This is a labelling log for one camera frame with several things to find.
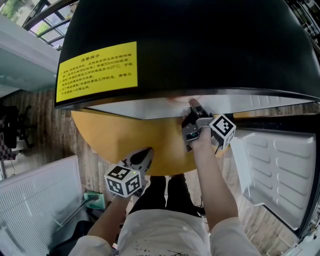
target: shirt sleeve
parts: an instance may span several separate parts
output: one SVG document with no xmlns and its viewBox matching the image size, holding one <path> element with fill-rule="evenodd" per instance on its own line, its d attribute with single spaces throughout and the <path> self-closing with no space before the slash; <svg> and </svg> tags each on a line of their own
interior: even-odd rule
<svg viewBox="0 0 320 256">
<path fill-rule="evenodd" d="M 260 256 L 238 217 L 225 219 L 213 227 L 210 247 L 213 256 Z"/>
<path fill-rule="evenodd" d="M 76 242 L 69 256 L 110 256 L 112 248 L 107 241 L 92 235 L 86 235 Z"/>
</svg>

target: wooden floor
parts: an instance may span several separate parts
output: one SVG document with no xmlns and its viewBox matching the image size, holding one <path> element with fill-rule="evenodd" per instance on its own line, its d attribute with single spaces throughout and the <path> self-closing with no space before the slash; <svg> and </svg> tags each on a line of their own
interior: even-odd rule
<svg viewBox="0 0 320 256">
<path fill-rule="evenodd" d="M 35 147 L 20 154 L 16 160 L 4 162 L 8 177 L 71 155 L 78 155 L 83 190 L 102 192 L 106 200 L 112 200 L 111 195 L 106 192 L 104 181 L 108 163 L 84 141 L 72 119 L 71 112 L 54 109 L 54 91 L 38 93 L 20 91 L 4 98 L 1 103 L 5 106 L 17 106 L 21 112 L 24 112 L 27 105 L 31 105 L 28 118 L 31 124 L 38 125 L 33 134 Z M 276 116 L 319 112 L 319 105 L 308 103 L 250 111 L 241 115 Z M 230 149 L 218 161 L 222 175 L 236 199 L 239 217 L 248 238 L 262 255 L 266 253 L 270 256 L 281 255 L 281 252 L 289 248 L 288 245 L 296 241 L 295 236 L 263 206 L 253 207 L 242 196 L 235 161 Z M 195 205 L 199 205 L 201 192 L 197 172 L 194 170 L 186 173 L 185 176 L 191 199 Z"/>
</svg>

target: white t-shirt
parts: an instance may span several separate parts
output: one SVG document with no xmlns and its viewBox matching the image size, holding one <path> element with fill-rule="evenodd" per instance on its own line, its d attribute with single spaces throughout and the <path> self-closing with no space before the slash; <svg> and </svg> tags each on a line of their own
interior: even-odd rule
<svg viewBox="0 0 320 256">
<path fill-rule="evenodd" d="M 162 210 L 130 214 L 121 230 L 120 256 L 260 256 L 239 218 L 228 218 L 206 232 L 203 218 Z M 111 256 L 110 245 L 96 236 L 81 237 L 69 256 Z"/>
</svg>

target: forearm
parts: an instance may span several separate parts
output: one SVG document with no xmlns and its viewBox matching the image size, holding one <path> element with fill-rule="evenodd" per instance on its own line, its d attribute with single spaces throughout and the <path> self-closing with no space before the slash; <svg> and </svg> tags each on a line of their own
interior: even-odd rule
<svg viewBox="0 0 320 256">
<path fill-rule="evenodd" d="M 211 143 L 194 150 L 202 199 L 210 230 L 219 222 L 238 216 L 238 207 L 218 165 Z"/>
<path fill-rule="evenodd" d="M 88 236 L 100 237 L 106 240 L 112 247 L 129 201 L 130 197 L 124 198 L 117 196 L 92 226 L 88 232 Z"/>
</svg>

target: yellow sticker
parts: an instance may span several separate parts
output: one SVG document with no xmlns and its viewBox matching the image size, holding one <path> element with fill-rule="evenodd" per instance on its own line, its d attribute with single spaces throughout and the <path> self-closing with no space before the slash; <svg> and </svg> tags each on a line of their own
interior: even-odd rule
<svg viewBox="0 0 320 256">
<path fill-rule="evenodd" d="M 128 42 L 61 63 L 56 102 L 137 86 L 137 42 Z"/>
</svg>

